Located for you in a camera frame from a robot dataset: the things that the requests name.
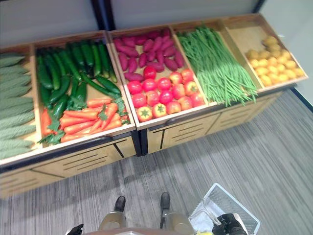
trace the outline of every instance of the carrot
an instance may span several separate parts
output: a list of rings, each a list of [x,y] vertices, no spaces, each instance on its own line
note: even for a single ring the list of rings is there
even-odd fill
[[[86,122],[78,123],[78,124],[75,124],[72,126],[67,126],[66,128],[64,128],[64,132],[69,134],[69,135],[72,135],[78,131],[81,131],[87,127],[94,125],[94,123],[95,123],[95,121],[86,121]]]
[[[75,125],[75,124],[78,124],[78,123],[82,123],[82,122],[86,122],[86,121],[89,121],[89,119],[79,118],[79,117],[77,118],[77,117],[71,117],[71,116],[69,116],[67,118],[67,117],[63,116],[60,119],[61,130],[63,130],[67,126],[72,126],[72,125]]]
[[[103,121],[103,123],[101,125],[102,129],[106,128],[106,126],[111,122],[111,119],[117,110],[118,110],[118,105],[115,103],[111,103],[107,106],[104,113],[105,113],[105,115],[107,115],[108,118],[107,118],[107,120]]]
[[[111,98],[91,99],[87,101],[87,106],[89,108],[102,107],[104,104],[110,104],[111,100]]]
[[[86,118],[89,120],[97,120],[98,119],[98,111],[86,111],[86,112],[81,112],[81,111],[72,111],[72,110],[65,110],[65,114],[70,115],[71,117],[74,118]]]

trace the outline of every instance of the floor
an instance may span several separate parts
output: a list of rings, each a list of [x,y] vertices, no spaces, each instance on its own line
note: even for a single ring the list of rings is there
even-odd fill
[[[313,114],[287,92],[250,123],[1,200],[0,234],[91,232],[119,195],[130,227],[157,228],[163,191],[189,215],[215,182],[261,221],[258,235],[312,234]]]

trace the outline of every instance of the yellow fruit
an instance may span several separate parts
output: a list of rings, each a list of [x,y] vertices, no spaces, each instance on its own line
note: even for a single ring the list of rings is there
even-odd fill
[[[282,49],[281,55],[286,57],[287,60],[289,60],[291,58],[290,52],[285,50],[285,49]]]
[[[290,80],[293,80],[293,79],[297,78],[297,75],[292,70],[285,70],[284,74],[287,75]]]
[[[259,52],[259,59],[267,59],[270,56],[270,52],[267,50],[262,50]]]
[[[286,61],[284,64],[285,64],[285,67],[290,70],[297,67],[297,64],[292,60]]]
[[[259,66],[260,67],[266,67],[267,65],[268,65],[267,59],[259,60]]]
[[[293,69],[292,71],[295,73],[295,75],[296,75],[297,77],[302,77],[302,76],[304,76],[304,72],[303,72],[303,70],[300,69],[300,68],[295,68],[295,69]]]
[[[256,50],[249,50],[247,53],[246,53],[246,56],[249,60],[252,60],[252,59],[259,59],[259,53],[256,51]]]
[[[262,83],[263,83],[264,86],[268,87],[268,86],[271,86],[271,85],[272,85],[272,81],[271,81],[271,79],[270,79],[268,76],[262,75],[262,76],[260,77],[260,79],[261,79],[261,81],[262,81]]]
[[[274,74],[278,74],[278,69],[275,66],[270,65],[270,66],[268,66],[268,72],[272,72]]]
[[[251,66],[256,69],[257,67],[259,67],[259,61],[256,60],[256,59],[252,59],[252,60],[249,60]]]
[[[285,66],[283,64],[277,64],[276,68],[278,72],[283,72],[285,70]]]

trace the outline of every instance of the purple sweet potato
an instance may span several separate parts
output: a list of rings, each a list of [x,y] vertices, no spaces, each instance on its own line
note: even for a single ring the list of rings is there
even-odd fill
[[[156,69],[157,72],[164,71],[164,65],[158,62],[148,62],[147,65],[152,66]]]
[[[168,47],[164,50],[163,56],[171,57],[175,54],[176,48],[175,47]]]
[[[164,56],[163,56],[163,51],[158,50],[156,52],[156,59],[159,63],[163,64],[164,63]]]
[[[171,71],[176,71],[178,68],[176,62],[170,58],[164,58],[164,64]]]
[[[151,48],[153,47],[153,40],[151,40],[151,39],[148,39],[145,43],[144,43],[144,45],[143,45],[143,51],[144,52],[148,52],[148,51],[150,51],[151,50]]]
[[[131,72],[125,72],[124,73],[125,78],[128,81],[139,81],[142,82],[144,80],[143,76],[139,73],[131,73]]]
[[[138,35],[135,37],[135,44],[138,46],[142,46],[147,40],[148,37],[146,35]]]
[[[118,58],[119,58],[119,62],[121,63],[121,66],[122,66],[122,70],[126,71],[128,68],[127,56],[121,52],[121,53],[119,53]]]
[[[168,39],[162,44],[161,50],[165,50],[166,48],[169,48],[172,45],[174,45],[174,41],[172,39]]]
[[[132,48],[136,48],[136,44],[135,44],[135,37],[122,37],[122,41],[123,43],[128,46],[128,47],[132,47]]]
[[[138,57],[138,51],[136,51],[136,49],[128,47],[128,46],[120,46],[117,45],[116,47],[117,50],[119,50],[120,52],[126,54],[128,57]]]
[[[184,66],[184,58],[179,50],[175,51],[174,60],[178,66],[178,68],[181,68]]]
[[[140,56],[139,56],[139,61],[138,61],[138,64],[139,64],[139,67],[144,67],[146,65],[146,62],[147,62],[147,55],[146,53],[142,53]]]

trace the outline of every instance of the wall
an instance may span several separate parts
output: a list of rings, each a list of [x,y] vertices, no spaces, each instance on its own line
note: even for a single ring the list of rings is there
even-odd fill
[[[297,89],[313,105],[312,9],[312,0],[268,0],[261,13],[310,77],[299,83]]]
[[[0,46],[97,30],[89,0],[0,2]]]

